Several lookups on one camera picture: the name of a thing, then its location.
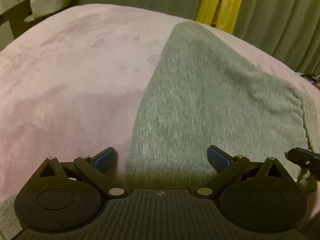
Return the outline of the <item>grey sweatpants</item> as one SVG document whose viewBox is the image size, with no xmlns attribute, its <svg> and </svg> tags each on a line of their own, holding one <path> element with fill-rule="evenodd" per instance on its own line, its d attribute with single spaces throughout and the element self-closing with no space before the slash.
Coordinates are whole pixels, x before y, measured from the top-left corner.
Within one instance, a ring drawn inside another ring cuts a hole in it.
<svg viewBox="0 0 320 240">
<path fill-rule="evenodd" d="M 40 46 L 1 67 L 1 239 L 308 239 L 310 96 L 191 21 L 151 68 Z"/>
</svg>

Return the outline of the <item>dark items beside bed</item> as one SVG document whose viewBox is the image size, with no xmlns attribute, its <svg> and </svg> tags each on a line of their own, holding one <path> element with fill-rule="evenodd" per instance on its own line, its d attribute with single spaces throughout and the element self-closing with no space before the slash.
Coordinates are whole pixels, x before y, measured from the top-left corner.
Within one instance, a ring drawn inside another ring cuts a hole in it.
<svg viewBox="0 0 320 240">
<path fill-rule="evenodd" d="M 301 77 L 304 79 L 308 80 L 310 83 L 317 83 L 319 82 L 319 76 L 316 76 L 315 74 L 304 74 L 304 73 L 299 73 Z"/>
</svg>

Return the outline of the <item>pink fleece blanket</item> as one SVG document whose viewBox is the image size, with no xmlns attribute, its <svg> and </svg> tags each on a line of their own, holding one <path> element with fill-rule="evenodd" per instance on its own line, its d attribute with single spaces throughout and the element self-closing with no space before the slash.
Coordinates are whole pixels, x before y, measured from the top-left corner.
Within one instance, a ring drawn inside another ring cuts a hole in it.
<svg viewBox="0 0 320 240">
<path fill-rule="evenodd" d="M 319 90 L 224 31 L 159 12 L 89 4 L 35 25 L 1 52 L 1 239 L 44 159 L 116 149 L 128 191 L 190 189 L 217 175 L 207 148 L 273 156 L 308 196 L 300 229 L 319 239 L 319 182 L 285 158 L 319 151 Z"/>
</svg>

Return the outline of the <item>grey curtain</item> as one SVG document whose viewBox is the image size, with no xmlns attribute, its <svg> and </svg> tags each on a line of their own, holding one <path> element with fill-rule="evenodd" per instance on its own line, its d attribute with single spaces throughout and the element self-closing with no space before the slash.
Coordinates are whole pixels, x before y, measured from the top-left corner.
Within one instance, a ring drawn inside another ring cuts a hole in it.
<svg viewBox="0 0 320 240">
<path fill-rule="evenodd" d="M 72 0 L 116 4 L 196 20 L 202 0 Z M 242 0 L 232 35 L 301 73 L 319 74 L 319 0 Z"/>
</svg>

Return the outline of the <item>yellow curtain strip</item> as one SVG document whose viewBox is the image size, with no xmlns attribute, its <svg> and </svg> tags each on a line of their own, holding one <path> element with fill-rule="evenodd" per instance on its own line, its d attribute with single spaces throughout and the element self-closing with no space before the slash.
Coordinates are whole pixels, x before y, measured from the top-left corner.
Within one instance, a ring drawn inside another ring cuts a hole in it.
<svg viewBox="0 0 320 240">
<path fill-rule="evenodd" d="M 202 0 L 196 21 L 231 34 L 242 0 Z"/>
</svg>

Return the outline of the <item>white desk with clutter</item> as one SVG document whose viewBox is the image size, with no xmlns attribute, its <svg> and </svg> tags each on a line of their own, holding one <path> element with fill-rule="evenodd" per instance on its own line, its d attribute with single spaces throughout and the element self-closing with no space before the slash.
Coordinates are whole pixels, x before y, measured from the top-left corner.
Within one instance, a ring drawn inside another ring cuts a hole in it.
<svg viewBox="0 0 320 240">
<path fill-rule="evenodd" d="M 1 50 L 30 28 L 30 0 L 1 0 Z"/>
</svg>

